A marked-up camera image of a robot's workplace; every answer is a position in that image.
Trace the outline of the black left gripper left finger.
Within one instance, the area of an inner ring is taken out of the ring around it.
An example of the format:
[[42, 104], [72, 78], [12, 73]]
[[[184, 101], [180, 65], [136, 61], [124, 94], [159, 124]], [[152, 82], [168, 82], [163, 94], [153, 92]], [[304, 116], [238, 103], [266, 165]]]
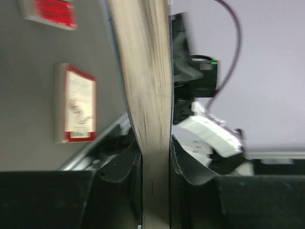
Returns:
[[141, 222], [141, 153], [130, 143], [83, 171], [2, 172], [3, 229], [135, 229]]

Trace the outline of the dark blue Nineteen Eighty-Four book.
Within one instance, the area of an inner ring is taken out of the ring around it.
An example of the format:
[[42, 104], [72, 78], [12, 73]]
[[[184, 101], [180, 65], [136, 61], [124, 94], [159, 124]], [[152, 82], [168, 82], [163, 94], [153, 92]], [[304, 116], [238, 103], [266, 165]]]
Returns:
[[142, 152], [142, 226], [167, 229], [173, 74], [168, 3], [111, 0], [130, 121]]

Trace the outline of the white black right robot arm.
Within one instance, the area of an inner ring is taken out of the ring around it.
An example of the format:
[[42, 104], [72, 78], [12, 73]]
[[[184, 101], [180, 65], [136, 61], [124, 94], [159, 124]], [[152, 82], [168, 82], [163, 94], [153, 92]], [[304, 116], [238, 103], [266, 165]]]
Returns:
[[241, 129], [228, 128], [210, 113], [210, 103], [203, 106], [197, 98], [211, 101], [219, 93], [218, 61], [203, 55], [191, 55], [184, 14], [172, 16], [174, 72], [173, 124], [192, 132], [211, 149], [205, 167], [219, 175], [231, 174], [243, 164], [244, 139]]

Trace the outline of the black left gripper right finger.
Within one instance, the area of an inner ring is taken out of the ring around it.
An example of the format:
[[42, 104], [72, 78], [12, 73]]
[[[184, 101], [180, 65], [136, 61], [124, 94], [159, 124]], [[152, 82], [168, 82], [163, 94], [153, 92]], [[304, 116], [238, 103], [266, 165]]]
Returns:
[[170, 165], [173, 229], [305, 226], [303, 176], [221, 176], [189, 155], [176, 138]]

